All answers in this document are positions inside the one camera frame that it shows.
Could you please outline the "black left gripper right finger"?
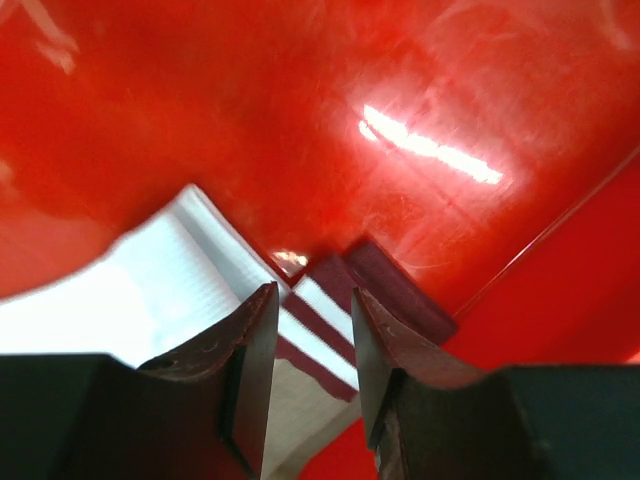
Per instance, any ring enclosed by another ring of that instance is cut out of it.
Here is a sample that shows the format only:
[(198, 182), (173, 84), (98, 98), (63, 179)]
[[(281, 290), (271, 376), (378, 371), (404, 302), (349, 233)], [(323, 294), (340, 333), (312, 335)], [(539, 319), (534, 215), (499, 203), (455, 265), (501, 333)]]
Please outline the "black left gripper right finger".
[(485, 371), (352, 300), (361, 412), (382, 479), (635, 479), (635, 365)]

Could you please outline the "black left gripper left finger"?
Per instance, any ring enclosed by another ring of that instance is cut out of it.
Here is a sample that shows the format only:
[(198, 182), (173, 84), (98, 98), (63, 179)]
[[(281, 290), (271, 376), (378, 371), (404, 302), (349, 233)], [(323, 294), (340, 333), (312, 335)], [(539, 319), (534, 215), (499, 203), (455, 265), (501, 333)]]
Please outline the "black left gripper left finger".
[(256, 479), (279, 291), (138, 368), (106, 354), (1, 359), (5, 479)]

